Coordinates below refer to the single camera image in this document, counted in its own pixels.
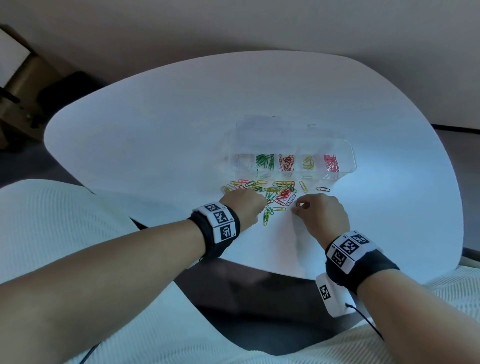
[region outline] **wall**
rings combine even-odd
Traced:
[[[346,55],[398,86],[432,123],[480,129],[480,2],[468,0],[0,0],[61,71],[107,82],[255,49]]]

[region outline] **black cable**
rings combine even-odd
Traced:
[[[95,345],[95,346],[92,346],[92,348],[91,348],[91,349],[88,351],[88,353],[84,356],[84,358],[82,359],[82,361],[79,362],[78,364],[84,364],[84,363],[87,361],[88,357],[89,357],[90,355],[92,355],[92,353],[95,351],[95,349],[97,348],[98,345],[100,345],[100,343],[98,343],[98,344]]]
[[[352,305],[350,305],[350,304],[348,304],[348,303],[346,303],[345,306],[350,307],[350,308],[353,308],[355,311],[357,311],[357,312],[360,314],[360,316],[362,316],[365,320],[367,320],[368,324],[375,330],[375,332],[378,334],[378,336],[380,336],[380,338],[381,338],[383,341],[385,341],[385,340],[384,340],[384,337],[382,336],[382,334],[380,333],[380,331],[378,331],[377,328],[372,325],[372,323],[363,315],[362,312],[359,311],[358,308],[356,308],[355,306],[352,306]]]

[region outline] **white table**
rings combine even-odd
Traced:
[[[405,95],[349,58],[254,51],[163,66],[67,106],[45,144],[83,185],[152,226],[222,196],[233,178],[226,135],[245,114],[316,123],[349,140],[358,167],[331,194],[352,228],[419,282],[456,266],[462,204],[444,147]],[[321,248],[289,212],[253,226],[222,257],[294,277],[324,272]]]

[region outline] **wristband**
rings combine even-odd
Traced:
[[[357,294],[358,286],[369,276],[398,266],[363,234],[350,231],[340,235],[325,250],[325,271],[340,286]]]
[[[195,208],[188,218],[204,237],[205,254],[200,258],[218,258],[240,234],[240,219],[228,206],[213,202]]]

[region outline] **person's right hand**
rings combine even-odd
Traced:
[[[324,249],[338,236],[350,231],[348,215],[333,196],[306,194],[297,199],[292,212],[303,220],[308,232]]]

